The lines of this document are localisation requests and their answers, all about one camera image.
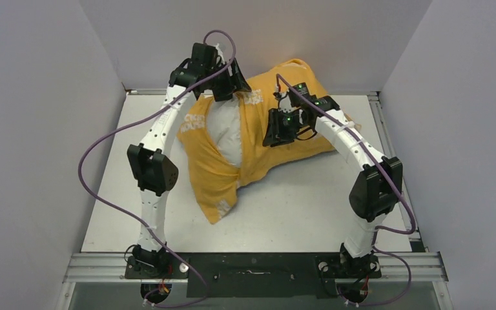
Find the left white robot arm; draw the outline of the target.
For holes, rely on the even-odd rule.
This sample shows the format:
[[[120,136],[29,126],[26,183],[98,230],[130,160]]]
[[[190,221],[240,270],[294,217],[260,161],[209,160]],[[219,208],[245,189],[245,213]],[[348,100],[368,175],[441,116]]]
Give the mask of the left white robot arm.
[[[144,221],[132,250],[132,265],[149,277],[160,277],[171,264],[171,254],[164,248],[165,208],[179,172],[169,156],[184,117],[206,90],[228,100],[234,93],[250,89],[237,62],[228,63],[219,45],[195,43],[191,56],[171,72],[162,112],[141,141],[128,147],[127,158],[140,189]]]

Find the white pillow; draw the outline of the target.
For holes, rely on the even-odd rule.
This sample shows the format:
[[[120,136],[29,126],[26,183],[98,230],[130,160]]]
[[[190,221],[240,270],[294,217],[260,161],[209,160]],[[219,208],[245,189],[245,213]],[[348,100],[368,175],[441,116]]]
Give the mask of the white pillow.
[[[207,132],[218,152],[233,167],[242,164],[242,133],[240,107],[237,99],[211,100],[206,116]]]

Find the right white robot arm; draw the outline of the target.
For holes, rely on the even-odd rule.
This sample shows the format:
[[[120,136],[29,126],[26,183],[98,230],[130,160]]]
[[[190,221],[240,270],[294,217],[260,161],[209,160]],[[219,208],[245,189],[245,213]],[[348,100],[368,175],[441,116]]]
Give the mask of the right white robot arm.
[[[269,109],[265,147],[294,143],[310,130],[325,138],[357,172],[349,193],[354,223],[340,246],[336,269],[344,278],[369,276],[378,270],[373,252],[378,226],[399,201],[401,161],[372,147],[332,97],[310,94],[306,83],[285,92],[276,87],[273,96],[277,106]]]

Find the yellow and blue pillowcase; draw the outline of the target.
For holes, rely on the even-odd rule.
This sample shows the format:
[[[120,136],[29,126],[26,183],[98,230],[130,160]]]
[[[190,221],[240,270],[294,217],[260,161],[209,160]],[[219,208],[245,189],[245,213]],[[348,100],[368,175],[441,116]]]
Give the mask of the yellow and blue pillowcase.
[[[212,96],[200,96],[184,117],[177,138],[187,155],[189,178],[196,202],[211,224],[218,223],[233,209],[238,188],[261,180],[276,166],[334,149],[321,135],[312,137],[310,133],[303,134],[301,140],[288,145],[262,145],[269,109],[277,104],[273,96],[277,74],[291,85],[307,83],[310,93],[319,98],[328,93],[311,67],[301,59],[290,59],[249,78],[247,82],[252,92],[237,92],[232,97],[239,101],[240,107],[240,168],[233,167],[225,160],[207,132],[206,116],[211,100],[214,100]]]

